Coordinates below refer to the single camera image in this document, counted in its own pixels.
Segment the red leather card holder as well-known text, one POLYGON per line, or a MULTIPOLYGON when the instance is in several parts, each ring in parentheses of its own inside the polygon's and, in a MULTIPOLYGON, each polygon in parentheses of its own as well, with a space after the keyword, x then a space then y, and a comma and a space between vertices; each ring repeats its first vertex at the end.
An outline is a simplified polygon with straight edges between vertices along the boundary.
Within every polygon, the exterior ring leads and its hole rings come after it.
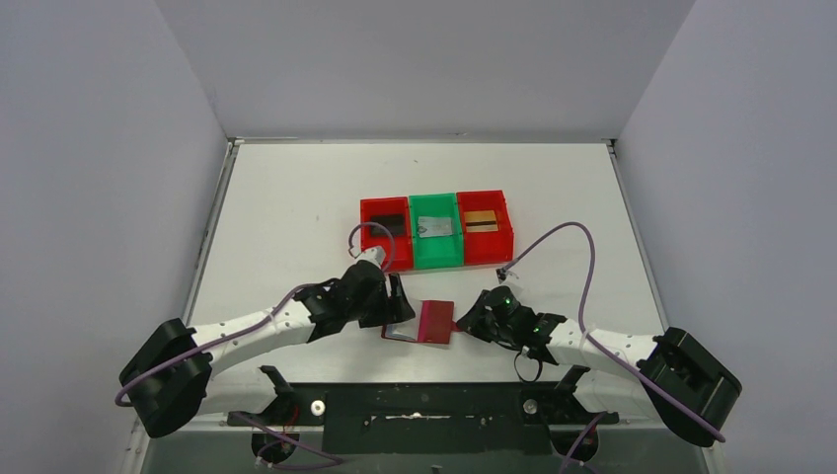
POLYGON ((413 344, 449 345, 451 335, 458 331, 454 309, 453 301, 423 300, 414 319, 385 326, 381 338, 413 344))

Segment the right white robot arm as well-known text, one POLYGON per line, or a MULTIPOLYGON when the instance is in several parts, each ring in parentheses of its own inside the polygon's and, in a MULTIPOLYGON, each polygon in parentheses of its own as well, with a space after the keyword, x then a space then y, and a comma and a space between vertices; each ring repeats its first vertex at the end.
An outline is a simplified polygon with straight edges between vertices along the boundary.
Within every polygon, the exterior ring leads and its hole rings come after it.
POLYGON ((571 422, 599 412, 647 418, 709 447, 722 439, 742 391, 732 372, 683 329, 657 335, 597 330, 537 312, 505 285, 482 291, 456 325, 541 363, 582 368, 579 381, 555 395, 557 412, 571 422))

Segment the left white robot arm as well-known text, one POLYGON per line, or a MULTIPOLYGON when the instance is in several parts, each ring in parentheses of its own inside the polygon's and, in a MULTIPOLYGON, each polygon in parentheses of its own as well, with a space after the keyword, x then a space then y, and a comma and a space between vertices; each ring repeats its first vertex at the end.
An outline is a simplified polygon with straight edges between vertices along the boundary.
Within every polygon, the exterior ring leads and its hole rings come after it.
POLYGON ((245 316, 188 327, 161 323, 121 371, 115 404, 135 411, 152 438, 199 415, 243 412, 285 418, 293 390, 277 368, 244 363, 339 333, 348 323, 376 328, 414 319, 397 274, 360 260, 340 277, 292 288, 276 305, 245 316))

